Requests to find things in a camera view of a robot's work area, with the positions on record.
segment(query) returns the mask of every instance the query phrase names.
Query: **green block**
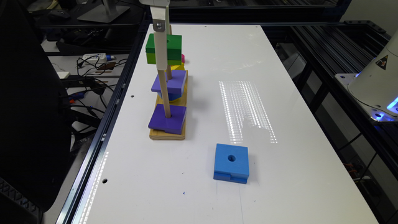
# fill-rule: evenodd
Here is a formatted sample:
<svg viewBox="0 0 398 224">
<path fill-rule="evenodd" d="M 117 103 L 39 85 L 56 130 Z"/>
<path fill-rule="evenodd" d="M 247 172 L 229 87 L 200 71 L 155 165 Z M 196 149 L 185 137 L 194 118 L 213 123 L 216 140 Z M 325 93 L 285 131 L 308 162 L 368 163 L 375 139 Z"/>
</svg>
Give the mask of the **green block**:
<svg viewBox="0 0 398 224">
<path fill-rule="evenodd" d="M 147 62 L 148 62 L 148 64 L 156 64 L 155 54 L 147 53 Z"/>
<path fill-rule="evenodd" d="M 167 60 L 168 65 L 181 65 L 181 60 Z"/>
<path fill-rule="evenodd" d="M 145 47 L 147 54 L 155 53 L 155 39 L 154 34 L 149 34 L 148 42 Z M 182 54 L 182 36 L 181 35 L 167 35 L 167 59 L 181 60 Z"/>
<path fill-rule="evenodd" d="M 156 56 L 155 54 L 147 53 L 147 63 L 151 65 L 156 64 Z M 167 60 L 168 65 L 181 65 L 181 60 Z"/>
</svg>

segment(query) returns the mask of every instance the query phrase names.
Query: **purple block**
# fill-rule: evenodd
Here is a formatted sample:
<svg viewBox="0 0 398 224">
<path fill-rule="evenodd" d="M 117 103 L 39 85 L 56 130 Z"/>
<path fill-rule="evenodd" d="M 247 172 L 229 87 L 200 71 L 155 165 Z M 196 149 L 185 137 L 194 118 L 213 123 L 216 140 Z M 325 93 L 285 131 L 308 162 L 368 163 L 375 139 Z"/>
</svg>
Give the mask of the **purple block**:
<svg viewBox="0 0 398 224">
<path fill-rule="evenodd" d="M 167 82 L 167 92 L 170 94 L 182 94 L 184 91 L 185 79 L 187 78 L 187 71 L 172 70 L 172 76 L 173 78 Z M 157 93 L 161 92 L 159 74 L 156 76 L 155 82 L 150 90 Z"/>
<path fill-rule="evenodd" d="M 148 128 L 163 130 L 170 134 L 181 134 L 187 108 L 185 106 L 170 105 L 170 112 L 172 117 L 166 118 L 164 115 L 164 106 L 162 104 L 156 105 L 154 114 L 149 121 Z"/>
</svg>

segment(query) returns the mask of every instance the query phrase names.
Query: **white table surface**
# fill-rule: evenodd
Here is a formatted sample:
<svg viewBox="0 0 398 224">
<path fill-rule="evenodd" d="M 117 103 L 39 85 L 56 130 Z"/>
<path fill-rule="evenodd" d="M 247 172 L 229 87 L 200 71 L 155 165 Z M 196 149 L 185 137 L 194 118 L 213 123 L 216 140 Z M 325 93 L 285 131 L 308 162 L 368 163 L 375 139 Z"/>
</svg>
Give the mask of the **white table surface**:
<svg viewBox="0 0 398 224">
<path fill-rule="evenodd" d="M 189 71 L 186 140 L 149 139 L 156 68 L 143 48 L 74 223 L 377 223 L 260 26 L 173 33 Z M 246 185 L 213 180 L 216 143 L 249 148 Z"/>
</svg>

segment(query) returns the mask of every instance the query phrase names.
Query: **wooden base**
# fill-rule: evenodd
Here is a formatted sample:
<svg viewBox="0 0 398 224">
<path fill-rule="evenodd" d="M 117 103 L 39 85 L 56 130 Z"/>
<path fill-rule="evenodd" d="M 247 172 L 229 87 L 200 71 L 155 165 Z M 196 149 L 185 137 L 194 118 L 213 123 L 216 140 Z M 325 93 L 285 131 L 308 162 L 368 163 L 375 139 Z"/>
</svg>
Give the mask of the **wooden base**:
<svg viewBox="0 0 398 224">
<path fill-rule="evenodd" d="M 187 79 L 185 80 L 185 86 L 184 86 L 184 93 L 182 94 L 182 97 L 170 102 L 170 105 L 175 105 L 175 106 L 187 106 L 187 93 L 188 93 L 188 71 L 187 71 Z M 163 104 L 163 100 L 161 99 L 160 96 L 157 96 L 156 98 L 156 105 L 158 104 Z M 149 131 L 149 137 L 152 140 L 184 140 L 185 139 L 185 125 L 187 124 L 187 118 L 185 118 L 184 125 L 182 127 L 182 133 L 181 134 L 169 134 L 165 133 L 164 131 L 161 130 L 155 130 L 151 129 Z"/>
</svg>

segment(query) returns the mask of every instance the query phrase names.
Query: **blue wooden block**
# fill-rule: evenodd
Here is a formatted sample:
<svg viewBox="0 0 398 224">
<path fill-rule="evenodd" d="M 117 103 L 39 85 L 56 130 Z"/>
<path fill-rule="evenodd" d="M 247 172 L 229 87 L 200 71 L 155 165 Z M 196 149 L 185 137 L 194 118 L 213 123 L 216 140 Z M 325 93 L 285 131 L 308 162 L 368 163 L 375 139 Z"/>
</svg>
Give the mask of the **blue wooden block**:
<svg viewBox="0 0 398 224">
<path fill-rule="evenodd" d="M 217 144 L 213 178 L 246 184 L 249 178 L 248 148 Z"/>
<path fill-rule="evenodd" d="M 240 178 L 231 178 L 231 175 L 229 174 L 219 174 L 219 173 L 214 173 L 213 179 L 215 180 L 223 180 L 223 181 L 229 181 L 229 182 L 235 182 L 239 184 L 246 184 L 248 180 L 246 179 L 240 179 Z"/>
</svg>

